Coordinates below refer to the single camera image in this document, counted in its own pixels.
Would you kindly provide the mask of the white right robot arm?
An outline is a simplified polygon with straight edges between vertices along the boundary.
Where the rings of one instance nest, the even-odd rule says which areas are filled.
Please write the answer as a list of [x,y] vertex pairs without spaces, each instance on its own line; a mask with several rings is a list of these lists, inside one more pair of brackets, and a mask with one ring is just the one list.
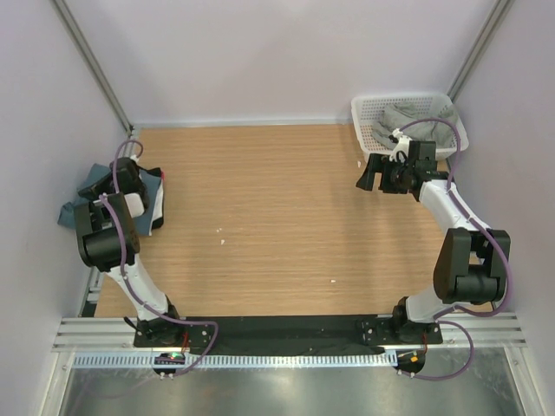
[[410,194],[426,207],[444,233],[434,266],[433,283],[414,296],[403,297],[388,319],[366,326],[392,343],[416,344],[437,340],[439,317],[471,306],[503,303],[511,294],[508,263],[511,239],[478,219],[460,197],[448,172],[439,170],[433,141],[398,139],[390,155],[373,153],[356,186],[389,194]]

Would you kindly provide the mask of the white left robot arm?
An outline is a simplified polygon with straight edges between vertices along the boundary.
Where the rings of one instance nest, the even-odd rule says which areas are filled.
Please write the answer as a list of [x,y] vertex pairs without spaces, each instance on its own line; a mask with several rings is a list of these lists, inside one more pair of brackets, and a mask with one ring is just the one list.
[[129,157],[109,166],[93,166],[78,189],[73,226],[82,261],[111,277],[134,305],[138,347],[172,347],[184,335],[177,309],[158,289],[140,259],[140,235],[151,230],[150,211],[161,198],[161,171],[148,183],[149,171]]

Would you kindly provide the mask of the blue t shirt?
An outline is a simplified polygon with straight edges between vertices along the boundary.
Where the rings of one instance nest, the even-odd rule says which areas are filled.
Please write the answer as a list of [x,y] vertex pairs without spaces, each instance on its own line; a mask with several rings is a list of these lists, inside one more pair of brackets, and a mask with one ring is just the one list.
[[[165,222],[164,219],[164,180],[159,167],[144,169],[134,163],[138,178],[142,182],[139,185],[130,178],[125,177],[123,171],[118,171],[118,184],[120,190],[127,196],[136,193],[140,196],[143,213],[134,217],[134,224],[141,236],[150,236],[152,231],[160,229]],[[85,181],[77,188],[77,196],[73,201],[67,202],[60,209],[57,223],[70,230],[75,229],[75,208],[94,202],[101,193],[113,193],[112,165],[104,166],[94,164]]]

